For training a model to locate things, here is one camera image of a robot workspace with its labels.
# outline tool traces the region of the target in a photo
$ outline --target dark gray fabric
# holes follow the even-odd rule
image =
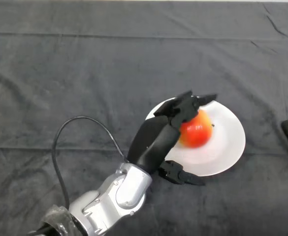
[[[288,236],[288,3],[0,0],[0,236],[36,229],[63,196],[49,148],[69,117],[106,124],[123,151],[160,101],[217,92],[241,120],[242,158],[205,187],[153,176],[108,236]],[[64,130],[74,200],[121,161],[89,121]]]

